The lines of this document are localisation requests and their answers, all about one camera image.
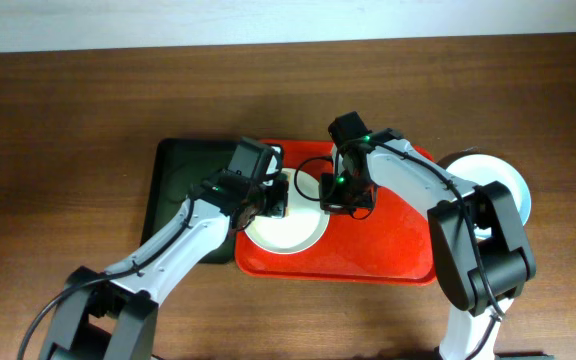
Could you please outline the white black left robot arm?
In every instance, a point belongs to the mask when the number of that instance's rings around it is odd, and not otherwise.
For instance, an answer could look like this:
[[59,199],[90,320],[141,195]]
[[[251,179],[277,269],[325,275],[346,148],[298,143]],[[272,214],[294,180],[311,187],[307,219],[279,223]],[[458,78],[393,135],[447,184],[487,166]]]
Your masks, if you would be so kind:
[[221,170],[194,187],[173,218],[123,260],[73,272],[46,306],[54,313],[42,359],[150,359],[160,306],[226,238],[257,216],[281,218],[285,174]]

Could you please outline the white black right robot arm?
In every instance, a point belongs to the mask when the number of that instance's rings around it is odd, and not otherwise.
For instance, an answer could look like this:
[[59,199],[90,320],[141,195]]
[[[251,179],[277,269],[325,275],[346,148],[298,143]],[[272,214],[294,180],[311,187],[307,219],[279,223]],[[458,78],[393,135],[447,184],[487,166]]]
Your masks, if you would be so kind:
[[330,126],[333,171],[320,201],[330,213],[374,208],[384,188],[429,226],[436,277],[451,304],[438,359],[492,359],[506,313],[536,274],[536,261],[510,190],[449,174],[392,129]]

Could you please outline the white plate with red smear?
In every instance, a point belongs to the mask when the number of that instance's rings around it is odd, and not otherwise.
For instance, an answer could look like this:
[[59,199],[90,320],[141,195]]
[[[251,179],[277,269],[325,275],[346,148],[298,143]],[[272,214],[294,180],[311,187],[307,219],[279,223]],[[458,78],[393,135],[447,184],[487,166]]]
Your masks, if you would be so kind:
[[447,171],[479,185],[499,181],[510,190],[522,224],[527,224],[532,210],[531,193],[523,176],[511,164],[491,155],[467,154],[452,161]]

